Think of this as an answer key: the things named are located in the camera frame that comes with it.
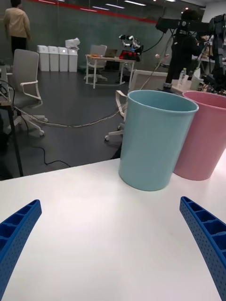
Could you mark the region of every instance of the red object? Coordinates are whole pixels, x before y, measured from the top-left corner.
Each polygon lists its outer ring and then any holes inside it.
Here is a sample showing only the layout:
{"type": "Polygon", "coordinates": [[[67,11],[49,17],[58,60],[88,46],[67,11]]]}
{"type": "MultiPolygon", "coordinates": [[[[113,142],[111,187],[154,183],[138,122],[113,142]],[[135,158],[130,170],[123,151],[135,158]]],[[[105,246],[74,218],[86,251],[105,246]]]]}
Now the red object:
{"type": "Polygon", "coordinates": [[[195,101],[194,116],[174,173],[188,180],[209,179],[226,147],[226,97],[187,91],[195,101]]]}
{"type": "Polygon", "coordinates": [[[137,60],[137,54],[133,51],[123,50],[119,56],[121,60],[137,60]]]}

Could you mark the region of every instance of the gray chair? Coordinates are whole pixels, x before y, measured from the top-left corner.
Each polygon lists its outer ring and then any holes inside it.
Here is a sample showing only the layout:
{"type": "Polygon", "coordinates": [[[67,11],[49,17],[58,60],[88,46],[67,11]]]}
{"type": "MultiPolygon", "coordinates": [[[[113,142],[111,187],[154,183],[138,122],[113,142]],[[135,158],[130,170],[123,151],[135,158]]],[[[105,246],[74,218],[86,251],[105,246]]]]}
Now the gray chair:
{"type": "MultiPolygon", "coordinates": [[[[130,85],[129,92],[135,90],[158,90],[163,88],[163,84],[166,81],[167,73],[164,72],[152,72],[145,70],[136,70],[133,74],[132,82],[130,85]]],[[[127,112],[127,95],[125,95],[120,90],[116,90],[115,94],[116,104],[119,110],[120,115],[123,117],[124,123],[120,123],[118,126],[118,131],[109,132],[105,136],[105,140],[109,141],[110,136],[122,135],[124,132],[124,126],[126,121],[126,112],[127,112]],[[124,97],[125,104],[120,102],[120,96],[124,97]]]]}
{"type": "MultiPolygon", "coordinates": [[[[37,73],[39,64],[39,54],[36,52],[16,49],[13,60],[13,72],[8,73],[8,82],[15,90],[14,105],[26,112],[26,108],[35,109],[43,102],[39,94],[37,73]]],[[[10,91],[10,101],[13,101],[13,91],[10,91]]],[[[15,126],[26,120],[30,127],[39,130],[39,135],[43,136],[44,131],[34,123],[26,114],[21,114],[14,120],[15,126]]],[[[48,121],[44,115],[34,115],[37,119],[48,121]]]]}
{"type": "MultiPolygon", "coordinates": [[[[92,45],[90,48],[90,54],[105,56],[106,50],[107,50],[107,46],[105,46],[105,45],[92,45]]],[[[91,69],[94,69],[95,68],[95,60],[92,58],[89,58],[89,57],[86,57],[86,59],[87,59],[88,67],[91,69]]],[[[102,60],[97,61],[97,70],[98,71],[103,71],[105,69],[105,66],[106,66],[106,61],[102,61],[102,60]]],[[[94,74],[88,75],[88,78],[93,78],[93,77],[94,77],[94,74]]],[[[98,79],[107,81],[107,78],[102,76],[101,74],[96,75],[96,82],[98,79]]]]}

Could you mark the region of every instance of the plastic cup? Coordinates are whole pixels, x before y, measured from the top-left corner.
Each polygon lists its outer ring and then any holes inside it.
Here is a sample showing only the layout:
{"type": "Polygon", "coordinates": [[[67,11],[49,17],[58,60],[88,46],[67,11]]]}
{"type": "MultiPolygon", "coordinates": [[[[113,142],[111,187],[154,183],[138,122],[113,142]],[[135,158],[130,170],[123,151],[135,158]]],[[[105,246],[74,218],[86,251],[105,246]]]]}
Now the plastic cup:
{"type": "Polygon", "coordinates": [[[195,101],[195,115],[174,173],[189,180],[211,177],[226,147],[226,97],[187,91],[183,96],[195,101]]]}
{"type": "Polygon", "coordinates": [[[140,90],[128,95],[119,174],[140,190],[170,181],[198,105],[174,94],[140,90]]]}

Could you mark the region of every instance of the chair armrest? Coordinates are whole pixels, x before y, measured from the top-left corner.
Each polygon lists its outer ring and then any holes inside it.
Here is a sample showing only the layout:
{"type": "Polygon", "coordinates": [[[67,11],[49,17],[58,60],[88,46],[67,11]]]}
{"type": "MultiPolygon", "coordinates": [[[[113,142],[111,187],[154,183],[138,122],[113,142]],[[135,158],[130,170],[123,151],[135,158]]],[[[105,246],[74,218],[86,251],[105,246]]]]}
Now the chair armrest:
{"type": "Polygon", "coordinates": [[[25,95],[28,95],[28,96],[30,96],[30,97],[32,97],[32,98],[36,98],[36,99],[38,99],[38,100],[41,100],[41,96],[40,96],[40,94],[39,94],[39,88],[38,88],[38,81],[37,81],[37,80],[36,80],[36,81],[30,81],[30,82],[28,81],[28,82],[26,82],[26,83],[21,83],[20,86],[22,87],[23,93],[24,93],[25,95]],[[31,94],[29,94],[29,93],[26,93],[26,92],[24,91],[24,86],[25,86],[25,85],[35,85],[37,96],[31,95],[31,94]]]}
{"type": "Polygon", "coordinates": [[[120,90],[115,91],[115,100],[119,109],[120,115],[125,118],[125,110],[127,108],[127,104],[124,105],[123,110],[122,110],[122,104],[120,102],[120,96],[125,97],[127,99],[127,96],[120,90]]]}

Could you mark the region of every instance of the table leg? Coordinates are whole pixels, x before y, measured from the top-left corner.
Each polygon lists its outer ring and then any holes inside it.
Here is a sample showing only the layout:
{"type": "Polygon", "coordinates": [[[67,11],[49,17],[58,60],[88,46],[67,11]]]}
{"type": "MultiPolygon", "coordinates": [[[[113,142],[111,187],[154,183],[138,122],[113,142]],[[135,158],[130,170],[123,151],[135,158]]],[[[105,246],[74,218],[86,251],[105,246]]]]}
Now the table leg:
{"type": "Polygon", "coordinates": [[[94,75],[93,75],[93,88],[96,87],[96,79],[97,79],[97,60],[95,60],[94,64],[94,75]]]}
{"type": "Polygon", "coordinates": [[[88,76],[89,76],[89,65],[88,65],[88,58],[86,57],[86,84],[88,84],[88,76]]]}
{"type": "Polygon", "coordinates": [[[21,159],[20,159],[19,147],[18,147],[17,140],[16,140],[16,130],[15,130],[14,122],[13,122],[13,111],[12,111],[11,107],[9,107],[7,109],[7,111],[8,111],[8,118],[9,118],[9,122],[10,122],[10,126],[11,126],[13,144],[14,144],[15,152],[16,152],[17,164],[18,164],[20,176],[23,177],[24,173],[23,173],[23,168],[22,168],[21,159]]]}
{"type": "Polygon", "coordinates": [[[119,82],[120,85],[122,84],[123,70],[124,70],[124,63],[121,63],[121,76],[120,76],[120,82],[119,82]]]}
{"type": "Polygon", "coordinates": [[[131,73],[130,73],[130,78],[129,78],[129,89],[130,89],[130,85],[131,85],[131,81],[132,81],[132,77],[133,77],[134,64],[135,64],[135,62],[132,63],[132,68],[131,68],[131,73]]]}

